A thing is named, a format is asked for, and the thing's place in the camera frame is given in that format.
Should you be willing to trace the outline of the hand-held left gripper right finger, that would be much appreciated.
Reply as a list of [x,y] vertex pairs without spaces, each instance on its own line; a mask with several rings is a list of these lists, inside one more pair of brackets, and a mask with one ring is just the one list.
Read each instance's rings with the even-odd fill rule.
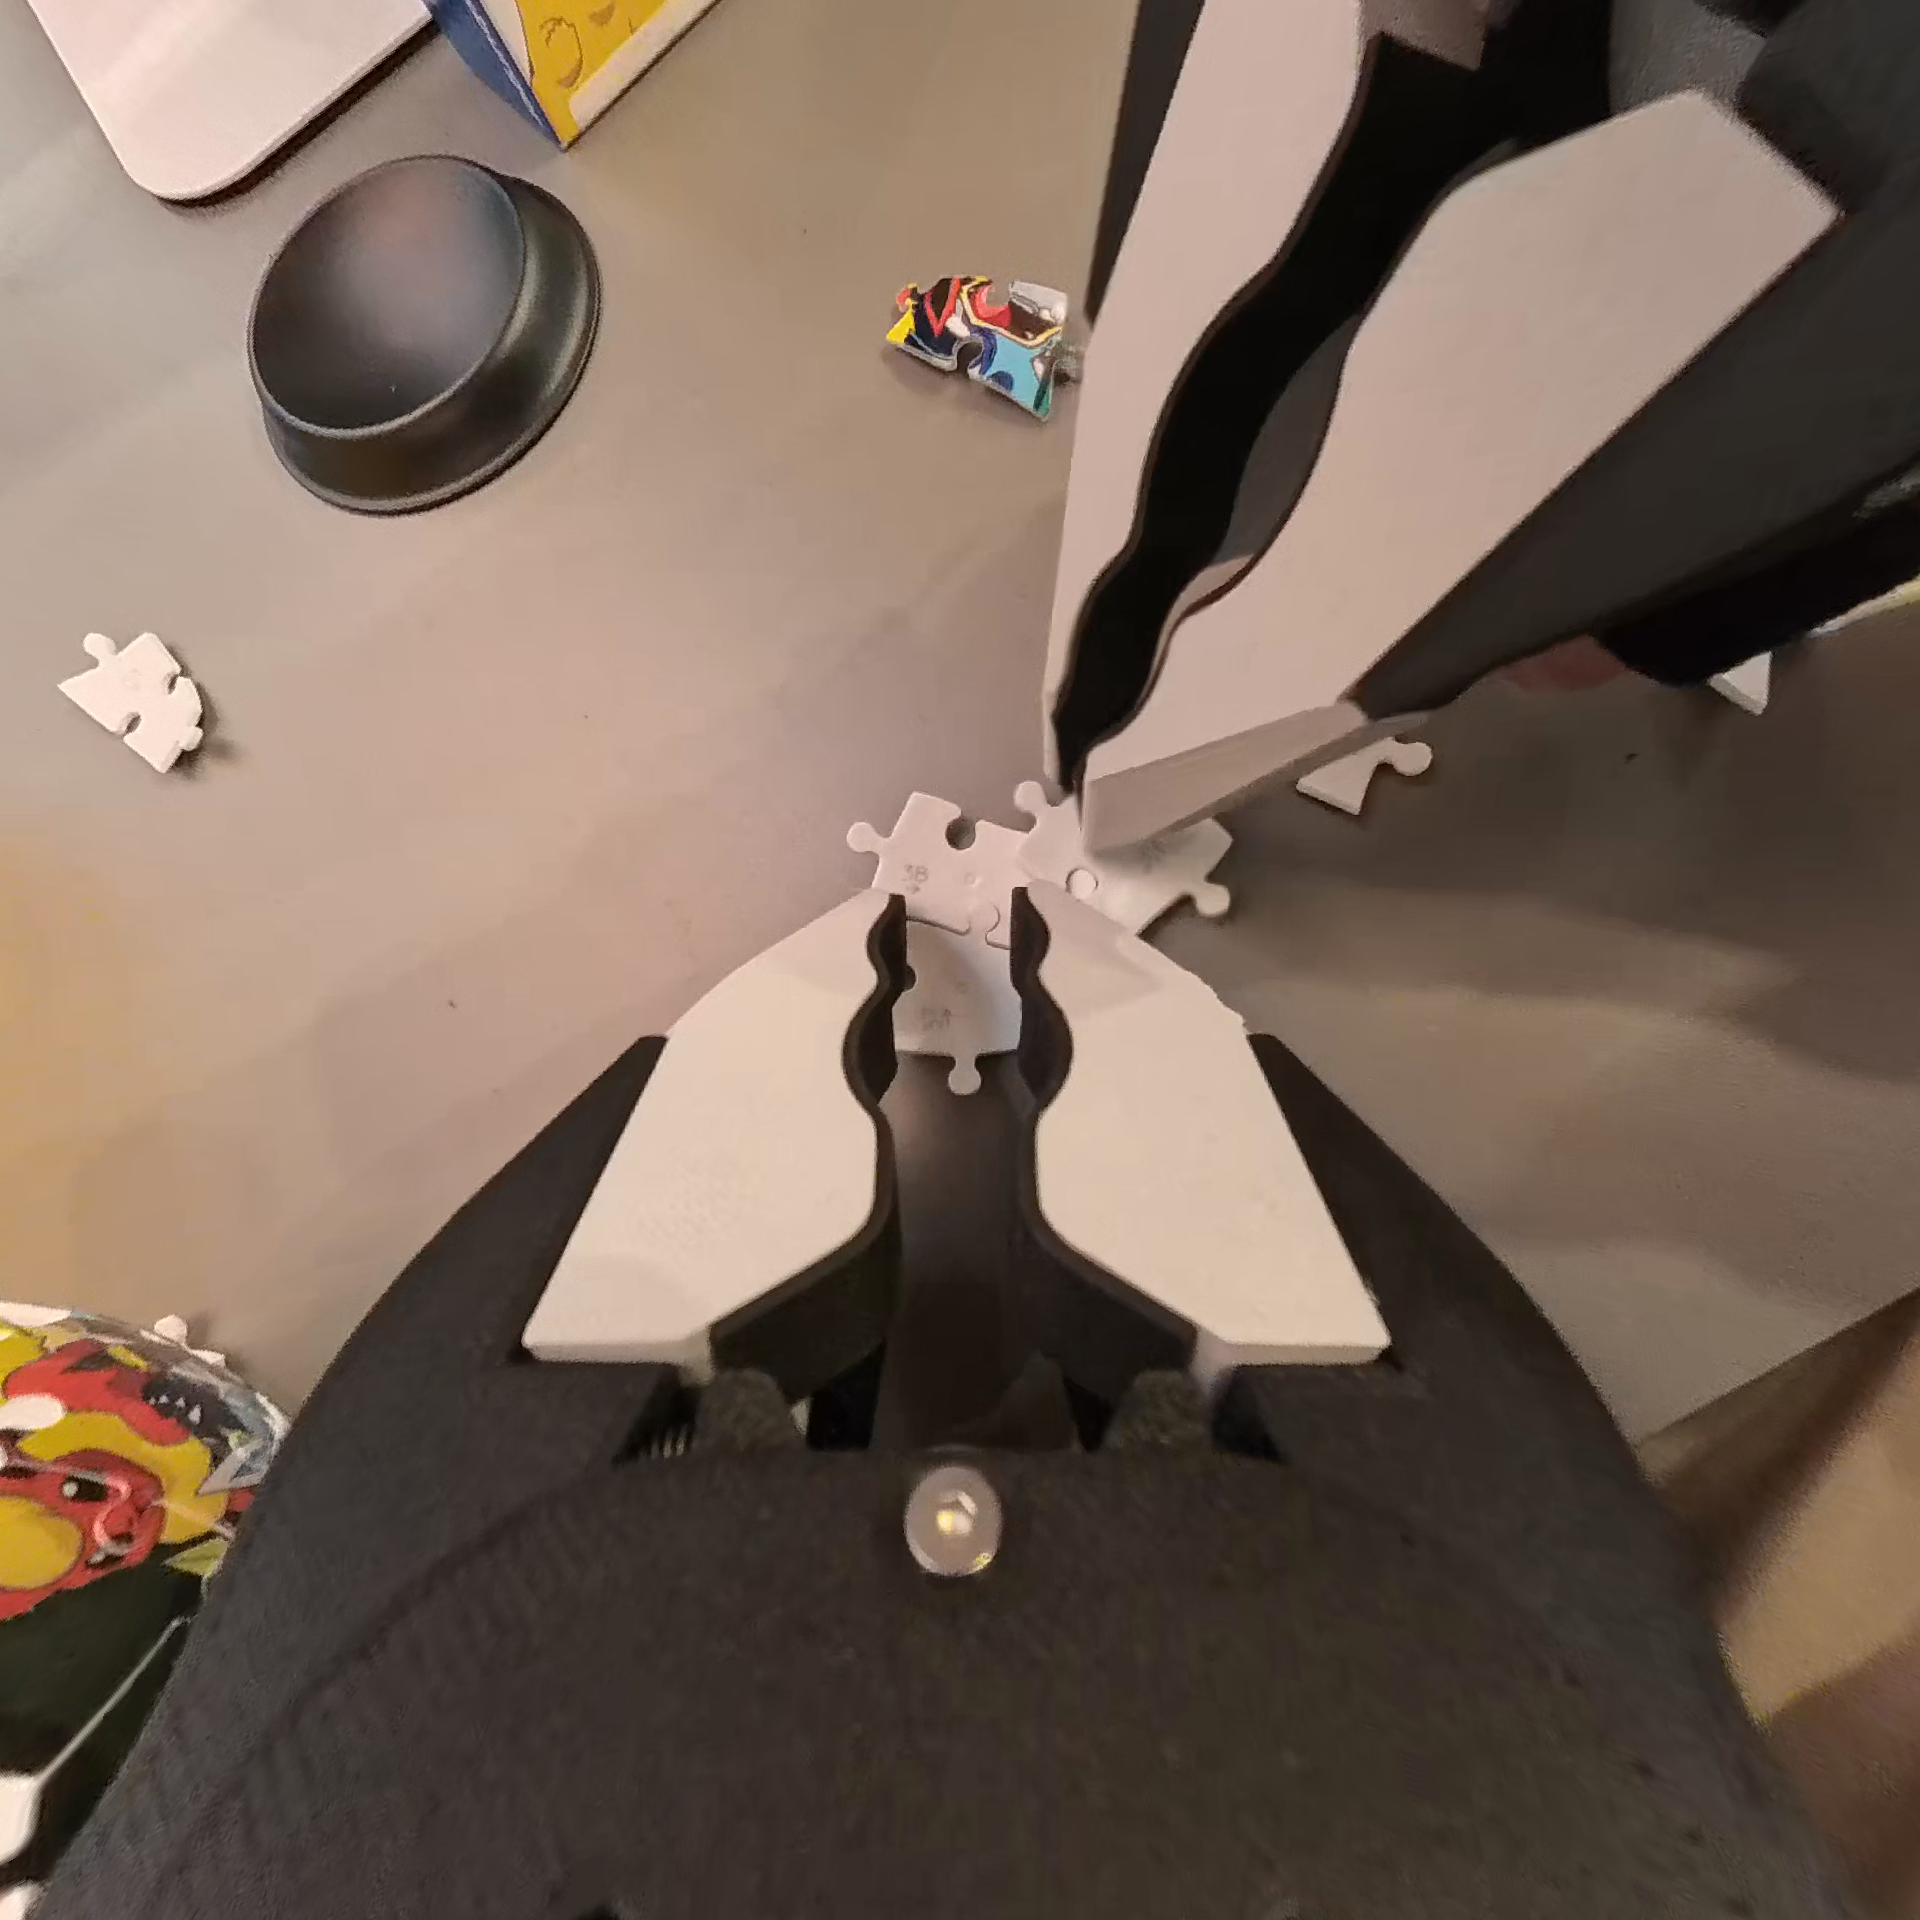
[[1067,1386],[1119,1402],[1178,1373],[1389,1350],[1243,1020],[1061,885],[1012,893],[1021,1024],[1015,1222],[1031,1328]]

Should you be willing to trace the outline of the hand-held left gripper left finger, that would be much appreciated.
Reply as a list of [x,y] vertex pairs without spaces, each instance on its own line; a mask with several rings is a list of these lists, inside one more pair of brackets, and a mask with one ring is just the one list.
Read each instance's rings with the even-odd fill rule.
[[665,1034],[520,1344],[552,1362],[769,1376],[804,1402],[889,1339],[898,1156],[881,1097],[906,915],[853,890]]

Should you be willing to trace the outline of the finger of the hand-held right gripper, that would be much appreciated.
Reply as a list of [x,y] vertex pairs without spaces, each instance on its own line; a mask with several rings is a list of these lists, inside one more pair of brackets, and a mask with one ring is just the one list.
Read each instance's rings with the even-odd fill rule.
[[1377,3],[1203,3],[1090,324],[1070,420],[1043,669],[1052,785],[1126,712],[1144,669],[1099,662],[1099,587],[1144,550],[1173,402],[1200,355],[1301,222],[1381,36]]
[[1369,674],[1838,220],[1755,128],[1670,94],[1457,187],[1354,332],[1284,527],[1187,611],[1093,745],[1081,822],[1126,848],[1446,705],[1426,644]]

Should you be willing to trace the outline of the partly built puzzle ball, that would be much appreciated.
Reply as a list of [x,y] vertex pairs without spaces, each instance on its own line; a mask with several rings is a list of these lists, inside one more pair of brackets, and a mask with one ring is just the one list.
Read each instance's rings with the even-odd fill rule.
[[4,1917],[128,1762],[286,1432],[177,1316],[4,1301]]

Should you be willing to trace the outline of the colourful puzzle piece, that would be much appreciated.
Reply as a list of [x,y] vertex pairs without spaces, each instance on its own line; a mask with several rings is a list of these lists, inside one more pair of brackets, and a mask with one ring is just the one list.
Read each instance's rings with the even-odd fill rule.
[[1084,350],[1067,334],[1067,294],[1035,278],[938,277],[898,290],[889,344],[934,371],[996,390],[1031,420],[1079,383]]

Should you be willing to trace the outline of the blue puzzle box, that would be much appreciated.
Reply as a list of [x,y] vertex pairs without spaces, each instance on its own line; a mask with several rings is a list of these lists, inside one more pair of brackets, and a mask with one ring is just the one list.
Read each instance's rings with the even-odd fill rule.
[[467,67],[568,150],[714,3],[426,3]]

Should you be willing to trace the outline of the white loose puzzle piece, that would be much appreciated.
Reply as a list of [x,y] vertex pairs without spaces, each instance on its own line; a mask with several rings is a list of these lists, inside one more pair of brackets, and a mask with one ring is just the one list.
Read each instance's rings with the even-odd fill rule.
[[84,656],[89,663],[60,680],[60,692],[96,728],[116,733],[147,766],[170,772],[202,745],[202,690],[154,632],[128,644],[88,632]]

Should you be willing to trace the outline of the black round ball stand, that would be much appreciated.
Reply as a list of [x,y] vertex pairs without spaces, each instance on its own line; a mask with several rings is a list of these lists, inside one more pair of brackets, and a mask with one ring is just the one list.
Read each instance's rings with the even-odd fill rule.
[[327,505],[444,505],[558,420],[599,313],[596,252],[552,191],[457,156],[382,160],[313,204],[258,282],[266,443]]

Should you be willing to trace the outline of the white rounded object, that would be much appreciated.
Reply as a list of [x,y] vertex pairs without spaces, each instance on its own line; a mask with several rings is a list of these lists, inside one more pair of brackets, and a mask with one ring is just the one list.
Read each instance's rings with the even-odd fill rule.
[[426,3],[31,3],[151,197],[211,197],[286,150],[426,27]]

